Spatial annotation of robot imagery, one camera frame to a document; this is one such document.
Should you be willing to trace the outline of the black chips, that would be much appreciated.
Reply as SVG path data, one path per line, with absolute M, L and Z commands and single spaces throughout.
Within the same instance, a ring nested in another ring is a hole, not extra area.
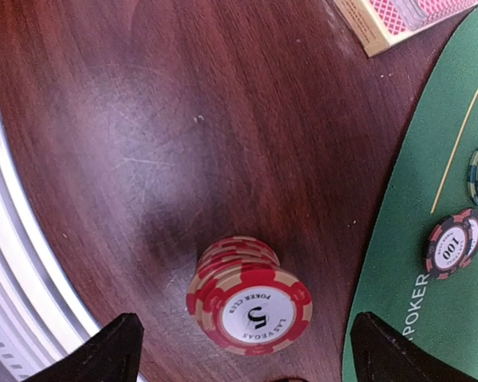
M 447 279 L 467 267 L 477 252 L 478 209 L 464 209 L 433 228 L 427 240 L 425 267 L 434 279 Z

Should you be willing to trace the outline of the red five chip stack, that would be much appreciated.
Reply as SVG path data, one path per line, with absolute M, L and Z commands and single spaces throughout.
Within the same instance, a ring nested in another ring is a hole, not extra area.
M 186 307 L 223 349 L 260 356 L 295 342 L 311 321 L 313 305 L 307 287 L 281 267 L 267 244 L 231 236 L 198 259 Z

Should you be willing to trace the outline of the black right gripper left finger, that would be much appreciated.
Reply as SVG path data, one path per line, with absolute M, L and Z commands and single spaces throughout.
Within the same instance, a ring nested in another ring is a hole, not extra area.
M 73 353 L 27 380 L 134 382 L 139 374 L 143 333 L 136 314 L 120 314 Z

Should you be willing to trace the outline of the red backed card deck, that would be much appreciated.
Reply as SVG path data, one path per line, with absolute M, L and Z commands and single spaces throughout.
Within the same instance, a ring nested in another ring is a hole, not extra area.
M 393 35 L 417 31 L 478 5 L 462 0 L 374 0 L 370 1 L 385 27 Z

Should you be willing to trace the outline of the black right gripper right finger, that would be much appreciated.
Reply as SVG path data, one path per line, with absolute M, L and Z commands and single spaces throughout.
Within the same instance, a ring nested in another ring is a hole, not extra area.
M 359 381 L 461 381 L 462 372 L 402 336 L 377 315 L 356 316 L 351 344 Z

